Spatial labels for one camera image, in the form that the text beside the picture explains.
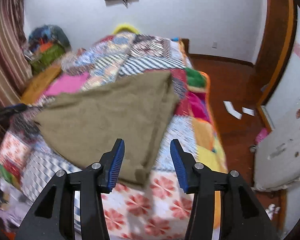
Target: khaki towel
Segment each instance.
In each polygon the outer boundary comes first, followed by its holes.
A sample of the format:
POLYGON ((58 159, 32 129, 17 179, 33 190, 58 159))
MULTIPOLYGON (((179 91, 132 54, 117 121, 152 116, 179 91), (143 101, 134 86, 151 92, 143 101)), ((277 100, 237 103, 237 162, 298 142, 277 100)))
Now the khaki towel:
POLYGON ((122 138, 119 181, 143 186, 177 103, 170 72, 149 72, 61 94, 35 121, 48 145, 80 168, 99 161, 122 138))

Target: white paper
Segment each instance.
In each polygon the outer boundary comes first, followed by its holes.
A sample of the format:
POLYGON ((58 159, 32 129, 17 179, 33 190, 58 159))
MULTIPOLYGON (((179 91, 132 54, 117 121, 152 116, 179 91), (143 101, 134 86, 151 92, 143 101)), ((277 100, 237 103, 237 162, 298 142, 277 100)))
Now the white paper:
POLYGON ((254 111, 252 109, 243 107, 242 112, 254 116, 254 111))
POLYGON ((237 112, 234 108, 231 102, 229 101, 223 101, 223 103, 225 104, 225 107, 228 111, 229 114, 233 115, 235 118, 237 119, 241 119, 242 114, 240 114, 239 112, 237 112))

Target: striped fabric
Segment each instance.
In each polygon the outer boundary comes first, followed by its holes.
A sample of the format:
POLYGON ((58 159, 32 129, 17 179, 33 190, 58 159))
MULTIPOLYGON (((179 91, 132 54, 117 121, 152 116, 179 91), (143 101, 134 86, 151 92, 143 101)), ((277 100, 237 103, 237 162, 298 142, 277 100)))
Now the striped fabric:
POLYGON ((129 55, 132 57, 170 57, 170 43, 169 39, 138 34, 130 46, 129 55))
POLYGON ((119 54, 110 54, 105 57, 99 57, 95 59, 95 67, 104 69, 107 68, 108 66, 113 65, 116 62, 121 62, 126 58, 126 53, 119 53, 119 54))
POLYGON ((0 107, 18 103, 32 76, 20 48, 22 41, 23 0, 0 0, 0 107))
POLYGON ((120 76, 130 76, 143 73, 150 69, 183 69, 186 66, 181 59, 166 57, 129 57, 119 70, 120 76))

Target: orange fabric patch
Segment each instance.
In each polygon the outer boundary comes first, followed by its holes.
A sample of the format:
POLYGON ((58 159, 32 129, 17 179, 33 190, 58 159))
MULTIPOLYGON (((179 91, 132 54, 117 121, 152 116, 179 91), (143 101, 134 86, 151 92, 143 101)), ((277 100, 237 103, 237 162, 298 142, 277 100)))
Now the orange fabric patch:
POLYGON ((220 191, 214 192, 214 221, 213 221, 213 229, 217 229, 220 227, 221 221, 221 194, 220 191))
POLYGON ((194 117, 192 118, 192 125, 197 145, 211 151, 214 144, 212 125, 202 119, 194 117))

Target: pink object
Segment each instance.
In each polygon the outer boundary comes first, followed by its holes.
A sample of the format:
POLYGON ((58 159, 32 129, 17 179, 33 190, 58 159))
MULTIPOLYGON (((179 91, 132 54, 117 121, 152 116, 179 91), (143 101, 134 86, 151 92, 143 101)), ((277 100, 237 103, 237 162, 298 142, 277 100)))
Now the pink object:
POLYGON ((89 76, 88 72, 80 76, 61 75, 50 87, 45 91, 45 96, 56 96, 61 93, 75 93, 80 90, 89 76))
POLYGON ((191 106, 192 113, 195 118, 201 118, 207 122, 209 122, 209 118, 207 113, 204 111, 204 107, 202 104, 202 101, 198 97, 197 94, 194 94, 192 92, 188 92, 188 100, 191 106))
POLYGON ((266 138, 268 135, 267 129, 266 128, 262 128, 262 130, 260 131, 260 133, 257 135, 256 137, 256 143, 260 143, 264 138, 266 138))

